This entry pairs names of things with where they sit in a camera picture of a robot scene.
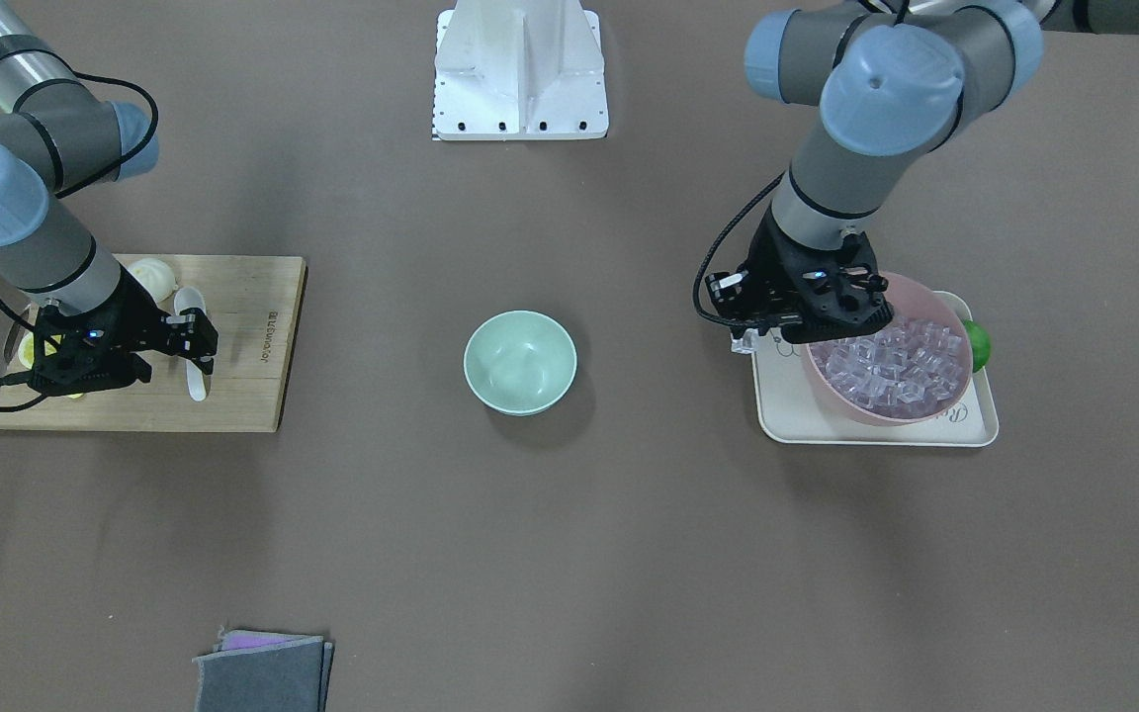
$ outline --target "bowl of ice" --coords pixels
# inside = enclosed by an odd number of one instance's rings
[[[961,400],[973,352],[961,319],[931,288],[885,276],[895,319],[871,336],[808,344],[805,369],[836,414],[861,424],[917,424]]]

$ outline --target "tray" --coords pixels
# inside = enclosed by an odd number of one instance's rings
[[[935,292],[961,319],[969,305],[950,292]],[[866,425],[827,409],[803,368],[803,351],[773,330],[770,343],[754,352],[754,395],[759,424],[769,437],[806,445],[984,447],[1000,434],[1000,417],[986,369],[973,375],[969,388],[951,409],[920,424]]]

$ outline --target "black cable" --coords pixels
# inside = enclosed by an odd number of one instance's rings
[[[28,371],[17,371],[14,374],[5,375],[0,378],[0,387],[3,385],[19,385],[27,383]],[[18,414],[21,410],[32,409],[34,406],[40,404],[40,402],[46,401],[49,395],[38,395],[32,401],[22,402],[18,406],[0,406],[0,414]]]
[[[148,131],[145,131],[144,138],[140,139],[139,142],[136,144],[134,147],[132,147],[130,150],[126,150],[126,153],[123,154],[122,157],[118,157],[117,159],[109,163],[107,166],[104,166],[103,169],[95,171],[95,174],[88,177],[87,180],[83,180],[76,185],[68,186],[68,188],[60,190],[58,194],[56,194],[56,198],[68,198],[69,195],[77,193],[77,190],[85,188],[87,186],[93,183],[95,181],[100,180],[101,177],[106,177],[107,174],[109,174],[109,172],[113,172],[117,167],[121,167],[123,163],[126,163],[128,161],[130,161],[130,158],[139,156],[139,153],[141,153],[141,150],[148,147],[148,144],[153,144],[153,136],[157,133],[157,124],[161,121],[161,112],[157,108],[157,101],[153,98],[150,93],[148,93],[148,90],[144,89],[144,87],[137,85],[134,84],[134,82],[121,79],[87,75],[85,73],[82,72],[74,72],[73,76],[76,76],[77,79],[84,81],[93,81],[96,82],[96,84],[125,87],[125,89],[130,89],[134,91],[134,93],[141,96],[141,98],[144,98],[144,100],[148,103],[148,107],[150,108],[150,114],[148,118]]]
[[[13,311],[10,306],[6,305],[6,302],[3,302],[3,298],[1,296],[0,296],[0,311],[2,311],[3,314],[8,316],[8,319],[11,319],[13,321],[15,321],[15,324],[19,325],[19,328],[26,329],[34,337],[38,336],[38,330],[34,328],[34,326],[28,324],[28,321],[24,320],[19,314],[17,314],[17,312]],[[44,338],[46,342],[51,344],[51,346],[55,346],[57,351],[59,350],[59,343],[57,343],[56,339],[50,337],[44,337]]]
[[[719,326],[734,327],[734,328],[739,327],[745,329],[756,329],[769,326],[768,321],[765,320],[745,321],[741,319],[724,319],[723,317],[720,317],[718,314],[711,314],[710,311],[705,311],[705,308],[700,306],[700,289],[702,287],[704,287],[704,285],[702,285],[702,280],[705,279],[706,269],[710,268],[710,261],[714,260],[715,252],[719,252],[720,244],[723,244],[723,239],[727,239],[728,235],[730,235],[731,231],[737,228],[738,222],[745,220],[746,215],[748,215],[749,212],[754,210],[754,206],[757,206],[760,202],[763,200],[763,198],[767,198],[769,193],[776,190],[776,187],[778,185],[781,185],[782,180],[785,180],[785,174],[780,174],[776,177],[776,180],[769,182],[768,188],[764,188],[762,191],[760,191],[759,195],[755,195],[755,197],[752,198],[749,203],[746,203],[745,207],[740,208],[740,212],[737,213],[737,215],[734,216],[732,220],[728,221],[728,227],[724,227],[723,231],[720,231],[719,237],[715,238],[714,244],[711,244],[710,252],[706,252],[705,260],[700,262],[700,269],[697,269],[696,279],[693,280],[693,308],[695,308],[695,310],[697,311],[697,316],[700,316],[702,319],[705,319],[707,321],[713,321],[713,324],[716,324]]]

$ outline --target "blue gray napkin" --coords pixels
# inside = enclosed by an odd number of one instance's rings
[[[222,632],[199,665],[196,712],[322,712],[334,645],[321,636]]]

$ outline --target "green bowl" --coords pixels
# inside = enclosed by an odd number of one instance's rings
[[[573,338],[538,311],[503,311],[465,346],[465,379],[484,404],[507,416],[550,409],[579,370]]]

